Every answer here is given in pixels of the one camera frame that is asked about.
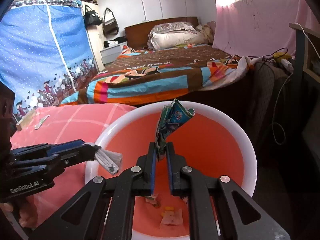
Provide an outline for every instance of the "human hand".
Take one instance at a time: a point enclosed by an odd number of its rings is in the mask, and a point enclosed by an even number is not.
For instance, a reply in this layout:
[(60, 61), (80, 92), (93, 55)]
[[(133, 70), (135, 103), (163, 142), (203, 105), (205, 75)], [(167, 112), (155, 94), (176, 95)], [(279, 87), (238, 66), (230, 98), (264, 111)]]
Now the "human hand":
[[(18, 202), (19, 206), (19, 224), (23, 228), (35, 228), (38, 220), (36, 205), (33, 202), (33, 196), (27, 197)], [(0, 207), (7, 211), (13, 212), (13, 205), (10, 203), (0, 203)]]

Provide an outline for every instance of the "black handbag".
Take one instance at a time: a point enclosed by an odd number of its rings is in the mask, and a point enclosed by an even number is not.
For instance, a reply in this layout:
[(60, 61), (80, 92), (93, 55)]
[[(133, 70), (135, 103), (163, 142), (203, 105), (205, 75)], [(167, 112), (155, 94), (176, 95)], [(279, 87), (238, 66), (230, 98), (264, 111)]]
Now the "black handbag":
[[(112, 13), (113, 19), (109, 20), (108, 22), (105, 22), (107, 12)], [(106, 8), (106, 10), (104, 11), (102, 30), (104, 36), (117, 35), (119, 33), (118, 23), (116, 21), (115, 16), (113, 15), (113, 12), (109, 8)]]
[(96, 13), (95, 10), (92, 10), (89, 6), (85, 5), (84, 7), (84, 26), (88, 27), (91, 25), (100, 25), (102, 23), (100, 16)]

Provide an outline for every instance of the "nightstand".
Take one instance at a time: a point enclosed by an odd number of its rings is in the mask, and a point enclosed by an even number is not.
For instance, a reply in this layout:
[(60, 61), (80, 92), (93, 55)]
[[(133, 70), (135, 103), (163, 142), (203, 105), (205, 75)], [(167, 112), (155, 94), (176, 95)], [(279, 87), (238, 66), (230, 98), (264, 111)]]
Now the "nightstand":
[(127, 42), (123, 42), (101, 50), (100, 53), (102, 56), (102, 63), (105, 65), (115, 61), (116, 58), (121, 54), (124, 45), (127, 45)]

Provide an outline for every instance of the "white pillow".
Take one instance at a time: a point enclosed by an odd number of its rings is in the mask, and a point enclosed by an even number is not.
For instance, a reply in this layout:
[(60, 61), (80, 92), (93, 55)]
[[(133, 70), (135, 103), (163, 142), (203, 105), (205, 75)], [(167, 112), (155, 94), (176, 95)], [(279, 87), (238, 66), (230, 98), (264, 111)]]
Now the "white pillow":
[(197, 32), (196, 34), (194, 34), (188, 31), (177, 31), (162, 34), (153, 33), (150, 41), (156, 50), (168, 49), (181, 44), (188, 43), (208, 43), (208, 41), (205, 40), (204, 35), (202, 33)]

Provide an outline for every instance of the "wooden headboard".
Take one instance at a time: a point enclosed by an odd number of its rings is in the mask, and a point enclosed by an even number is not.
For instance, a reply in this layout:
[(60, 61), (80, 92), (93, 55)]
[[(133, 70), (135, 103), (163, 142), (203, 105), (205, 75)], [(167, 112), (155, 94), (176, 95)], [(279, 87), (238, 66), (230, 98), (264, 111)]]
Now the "wooden headboard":
[(174, 22), (190, 22), (194, 27), (198, 26), (197, 17), (178, 17), (132, 25), (124, 28), (128, 46), (133, 49), (143, 49), (147, 45), (148, 34), (154, 26)]

